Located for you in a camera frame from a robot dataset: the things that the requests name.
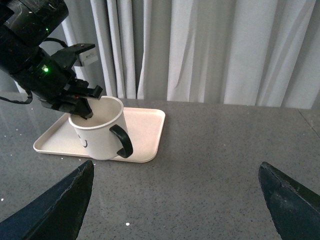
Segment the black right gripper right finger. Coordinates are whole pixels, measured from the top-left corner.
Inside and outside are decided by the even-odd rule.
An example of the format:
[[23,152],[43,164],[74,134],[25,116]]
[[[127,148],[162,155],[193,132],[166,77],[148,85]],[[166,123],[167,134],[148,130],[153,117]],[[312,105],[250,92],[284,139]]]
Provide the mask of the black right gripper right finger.
[[267,162],[258,180],[277,233],[283,240],[320,238],[320,196]]

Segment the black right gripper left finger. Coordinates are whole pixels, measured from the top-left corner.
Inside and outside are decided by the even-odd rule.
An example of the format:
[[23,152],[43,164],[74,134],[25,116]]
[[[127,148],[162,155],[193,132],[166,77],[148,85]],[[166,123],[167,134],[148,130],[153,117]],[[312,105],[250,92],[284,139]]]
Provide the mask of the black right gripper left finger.
[[93,187],[87,160],[42,195],[0,223],[2,240],[75,240]]

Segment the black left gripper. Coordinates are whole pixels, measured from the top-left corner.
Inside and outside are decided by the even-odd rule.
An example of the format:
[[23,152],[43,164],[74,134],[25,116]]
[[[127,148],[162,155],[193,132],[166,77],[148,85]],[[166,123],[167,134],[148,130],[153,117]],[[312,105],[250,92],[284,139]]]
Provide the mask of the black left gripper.
[[79,43],[52,56],[40,48],[35,58],[24,69],[13,73],[12,78],[24,90],[37,95],[44,107],[90,119],[93,111],[87,99],[99,100],[103,88],[99,85],[90,88],[87,81],[77,78],[72,67],[76,54],[92,48],[95,48],[92,43]]

